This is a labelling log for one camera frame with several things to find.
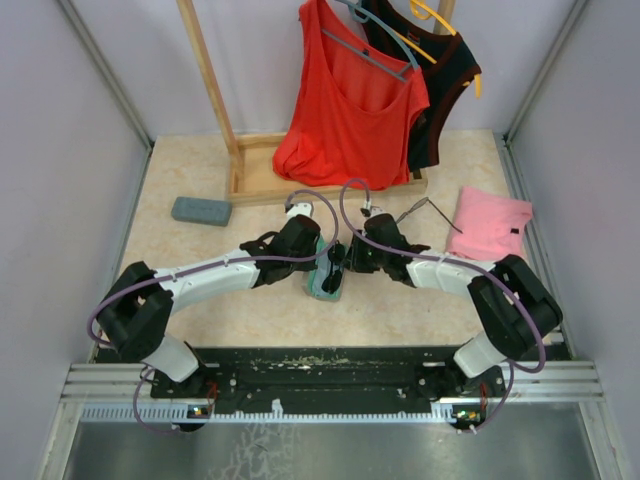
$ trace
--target cable tie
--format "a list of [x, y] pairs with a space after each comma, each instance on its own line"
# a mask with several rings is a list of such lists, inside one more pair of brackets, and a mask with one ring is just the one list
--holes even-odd
[[444, 285], [442, 284], [442, 279], [440, 278], [440, 267], [442, 267], [442, 264], [444, 263], [444, 261], [449, 257], [448, 253], [443, 253], [442, 257], [440, 257], [440, 260], [438, 260], [438, 262], [436, 263], [436, 282], [438, 283], [438, 288], [442, 291], [447, 291], [444, 289]]

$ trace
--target wooden clothes rack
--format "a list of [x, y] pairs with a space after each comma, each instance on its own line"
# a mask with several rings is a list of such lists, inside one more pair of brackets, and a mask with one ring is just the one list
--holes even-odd
[[[198, 14], [193, 0], [177, 0], [182, 21], [187, 30], [193, 53], [198, 61], [211, 106], [218, 119], [222, 137], [231, 160], [227, 200], [234, 205], [264, 205], [284, 201], [294, 190], [309, 188], [299, 182], [285, 180], [273, 172], [271, 159], [285, 133], [235, 135], [224, 106], [220, 87], [213, 70], [211, 57], [204, 41]], [[447, 21], [451, 20], [455, 0], [440, 0], [438, 13]], [[312, 187], [327, 198], [337, 198], [342, 187]], [[384, 192], [392, 194], [421, 194], [427, 188], [427, 178], [421, 172], [413, 172], [409, 183], [390, 187]], [[348, 196], [359, 196], [357, 190], [347, 192]]]

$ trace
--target white wall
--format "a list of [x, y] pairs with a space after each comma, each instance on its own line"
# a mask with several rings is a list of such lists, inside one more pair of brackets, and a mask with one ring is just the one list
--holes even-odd
[[[408, 0], [392, 1], [411, 17]], [[237, 131], [288, 128], [302, 68], [301, 3], [195, 0]], [[436, 0], [430, 3], [437, 6]], [[345, 6], [329, 4], [348, 18]], [[468, 89], [447, 128], [505, 131], [572, 4], [458, 0], [452, 24], [483, 69], [484, 94], [476, 100]], [[75, 5], [152, 137], [217, 130], [175, 0], [75, 0]]]
[[0, 478], [33, 478], [144, 149], [52, 0], [0, 2]]
[[580, 355], [640, 475], [640, 2], [590, 2], [515, 153]]

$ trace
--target pink cloth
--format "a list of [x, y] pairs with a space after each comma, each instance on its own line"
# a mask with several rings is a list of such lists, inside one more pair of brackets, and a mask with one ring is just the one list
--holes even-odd
[[473, 260], [502, 260], [522, 256], [524, 227], [531, 220], [531, 203], [462, 187], [447, 252]]

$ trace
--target gray sponge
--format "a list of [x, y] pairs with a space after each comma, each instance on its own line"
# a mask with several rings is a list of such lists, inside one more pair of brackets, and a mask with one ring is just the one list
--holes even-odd
[[179, 222], [226, 227], [231, 218], [231, 203], [223, 200], [178, 197], [171, 209], [171, 216]]

